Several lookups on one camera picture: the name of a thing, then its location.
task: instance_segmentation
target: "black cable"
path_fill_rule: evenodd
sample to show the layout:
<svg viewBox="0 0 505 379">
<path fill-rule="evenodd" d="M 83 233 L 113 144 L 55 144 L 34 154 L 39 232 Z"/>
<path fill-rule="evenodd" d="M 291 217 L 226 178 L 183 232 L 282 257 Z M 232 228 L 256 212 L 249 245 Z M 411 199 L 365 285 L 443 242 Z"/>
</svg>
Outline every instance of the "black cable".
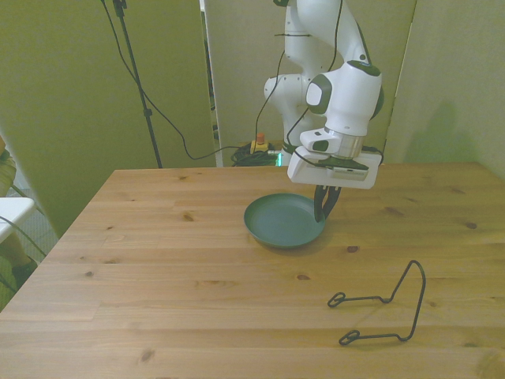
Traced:
<svg viewBox="0 0 505 379">
<path fill-rule="evenodd" d="M 261 113 L 263 112 L 263 109 L 268 103 L 268 100 L 270 100 L 271 96 L 274 94 L 275 89 L 277 88 L 277 84 L 279 84 L 279 72 L 281 69 L 281 62 L 282 58 L 284 58 L 284 54 L 286 51 L 282 51 L 281 58 L 279 59 L 279 64 L 277 65 L 277 74 L 275 75 L 275 85 L 274 88 L 271 90 L 270 95 L 268 95 L 267 99 L 263 103 L 263 106 L 260 109 L 260 112 L 258 113 L 258 116 L 256 117 L 256 126 L 255 126 L 255 132 L 254 132 L 254 141 L 256 140 L 256 136 L 258 135 L 258 121 L 260 120 Z M 252 148 L 252 153 L 254 154 L 256 152 L 256 145 L 254 145 L 254 148 Z"/>
<path fill-rule="evenodd" d="M 14 229 L 16 229 L 17 231 L 19 231 L 28 241 L 30 241 L 30 243 L 39 251 L 39 253 L 41 253 L 43 256 L 47 257 L 47 254 L 45 254 L 42 249 L 39 248 L 39 246 L 35 243 L 35 241 L 33 241 L 29 235 L 27 235 L 20 227 L 18 227 L 15 223 L 13 223 L 12 221 L 6 219 L 5 217 L 2 217 L 0 216 L 0 220 L 4 220 L 5 222 L 7 222 L 11 227 L 13 227 Z"/>
<path fill-rule="evenodd" d="M 337 34 L 339 32 L 340 15 L 342 14 L 343 3 L 344 1 L 340 0 L 339 15 L 337 16 L 337 25 L 335 26 L 335 49 L 333 50 L 333 60 L 331 61 L 330 68 L 328 69 L 328 71 L 331 71 L 333 65 L 335 64 L 335 59 L 337 58 Z"/>
<path fill-rule="evenodd" d="M 133 72 L 132 70 L 129 68 L 128 66 L 128 63 L 126 63 L 126 60 L 125 58 L 123 57 L 123 53 L 122 53 L 122 50 L 121 50 L 121 45 L 119 44 L 119 38 L 118 38 L 118 34 L 116 33 L 116 29 L 114 27 L 114 23 L 112 22 L 112 18 L 110 17 L 110 13 L 109 13 L 109 9 L 107 8 L 107 5 L 105 4 L 105 0 L 102 0 L 102 4 L 103 4 L 103 8 L 105 9 L 105 12 L 107 14 L 107 18 L 109 19 L 109 23 L 110 23 L 110 26 L 112 27 L 112 32 L 114 33 L 114 39 L 116 41 L 116 45 L 118 46 L 118 52 L 119 52 L 119 56 L 121 57 L 121 60 L 123 62 L 123 64 L 125 65 L 125 68 L 128 70 L 128 73 L 130 74 L 130 76 L 132 77 L 133 81 L 135 81 L 135 83 L 137 83 L 137 79 L 135 78 L 135 75 L 133 75 Z M 145 92 L 145 90 L 142 88 L 142 92 L 144 93 L 144 96 L 145 98 L 147 99 L 147 101 L 152 105 L 153 108 L 155 108 L 155 110 L 163 117 L 165 118 L 165 120 L 168 121 L 168 123 L 175 129 L 175 131 L 179 134 L 179 136 L 181 136 L 181 139 L 182 139 L 182 144 L 184 145 L 184 150 L 185 150 L 185 153 L 186 155 L 190 158 L 190 159 L 193 159 L 193 160 L 199 160 L 199 159 L 203 159 L 203 158 L 207 158 L 208 156 L 212 156 L 214 154 L 216 154 L 217 152 L 220 152 L 221 150 L 224 150 L 225 148 L 240 148 L 240 146 L 226 146 L 224 148 L 220 148 L 214 152 L 211 152 L 210 154 L 207 154 L 206 156 L 199 156 L 199 157 L 193 157 L 191 154 L 189 154 L 189 151 L 188 151 L 188 148 L 186 146 L 186 140 L 184 138 L 184 135 L 181 133 L 181 131 L 177 128 L 177 126 L 175 126 L 173 124 L 173 122 L 151 101 L 151 99 L 149 99 L 149 96 L 148 94 Z"/>
<path fill-rule="evenodd" d="M 269 150 L 274 150 L 273 144 L 268 145 Z M 271 166 L 275 164 L 277 160 L 277 155 L 271 156 L 268 152 L 255 152 L 251 154 L 251 144 L 248 143 L 241 148 L 238 148 L 236 152 L 231 156 L 231 160 L 234 162 L 233 167 L 251 167 L 251 166 Z"/>
</svg>

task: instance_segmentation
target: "green pan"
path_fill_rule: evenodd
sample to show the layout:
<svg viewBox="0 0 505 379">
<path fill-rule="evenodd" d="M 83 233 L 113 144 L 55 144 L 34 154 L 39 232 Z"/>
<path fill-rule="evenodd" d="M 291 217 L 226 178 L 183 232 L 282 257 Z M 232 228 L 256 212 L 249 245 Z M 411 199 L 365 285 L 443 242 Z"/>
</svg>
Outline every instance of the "green pan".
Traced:
<svg viewBox="0 0 505 379">
<path fill-rule="evenodd" d="M 245 210 L 245 225 L 255 239 L 281 249 L 303 246 L 317 238 L 325 220 L 314 218 L 314 201 L 295 193 L 260 197 Z"/>
</svg>

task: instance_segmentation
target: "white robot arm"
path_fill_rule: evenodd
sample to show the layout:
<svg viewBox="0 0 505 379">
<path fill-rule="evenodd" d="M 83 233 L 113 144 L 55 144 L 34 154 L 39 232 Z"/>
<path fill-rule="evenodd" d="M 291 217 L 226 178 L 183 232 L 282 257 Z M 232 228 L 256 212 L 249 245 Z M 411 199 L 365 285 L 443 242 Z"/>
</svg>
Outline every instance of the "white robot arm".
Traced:
<svg viewBox="0 0 505 379">
<path fill-rule="evenodd" d="M 288 176 L 318 186 L 371 188 L 381 156 L 362 147 L 368 122 L 382 105 L 382 75 L 371 63 L 359 26 L 344 0 L 274 2 L 286 7 L 286 56 L 303 69 L 265 85 L 269 96 L 278 81 L 270 101 L 284 123 Z M 344 59 L 340 68 L 322 73 L 316 38 L 336 43 Z M 306 108 L 310 113 L 293 128 Z M 324 128 L 312 130 L 314 114 L 326 117 Z"/>
</svg>

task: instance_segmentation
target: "white wall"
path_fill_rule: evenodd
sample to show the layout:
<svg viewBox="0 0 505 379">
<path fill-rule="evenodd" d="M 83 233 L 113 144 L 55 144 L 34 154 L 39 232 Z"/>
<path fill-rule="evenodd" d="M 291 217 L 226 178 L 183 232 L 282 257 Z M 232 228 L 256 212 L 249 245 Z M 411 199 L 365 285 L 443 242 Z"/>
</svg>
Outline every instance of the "white wall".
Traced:
<svg viewBox="0 0 505 379">
<path fill-rule="evenodd" d="M 478 161 L 505 179 L 505 5 L 418 0 L 386 162 Z"/>
<path fill-rule="evenodd" d="M 370 123 L 367 144 L 382 148 L 391 117 L 415 0 L 348 0 L 363 30 L 374 65 L 383 72 L 386 101 Z M 284 38 L 286 9 L 272 0 L 205 0 L 211 67 L 221 145 L 251 141 L 256 116 L 264 103 L 264 83 L 275 75 Z M 333 49 L 324 47 L 324 62 Z M 281 73 L 301 70 L 285 59 Z M 259 131 L 268 139 L 282 140 L 282 119 L 267 105 Z M 230 164 L 224 154 L 225 164 Z"/>
</svg>

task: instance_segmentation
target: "green wall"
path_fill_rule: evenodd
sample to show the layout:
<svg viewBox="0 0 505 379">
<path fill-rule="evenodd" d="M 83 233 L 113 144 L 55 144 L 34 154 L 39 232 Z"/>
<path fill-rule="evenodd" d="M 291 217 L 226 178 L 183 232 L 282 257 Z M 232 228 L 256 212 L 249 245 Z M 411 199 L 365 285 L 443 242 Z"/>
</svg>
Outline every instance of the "green wall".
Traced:
<svg viewBox="0 0 505 379">
<path fill-rule="evenodd" d="M 477 161 L 505 179 L 505 6 L 418 0 L 386 162 Z"/>
<path fill-rule="evenodd" d="M 198 0 L 127 3 L 144 90 L 194 156 L 212 152 Z M 137 86 L 99 0 L 2 2 L 0 36 L 0 131 L 62 235 L 113 170 L 157 167 Z M 152 120 L 164 167 L 215 166 L 187 158 L 170 125 Z"/>
</svg>

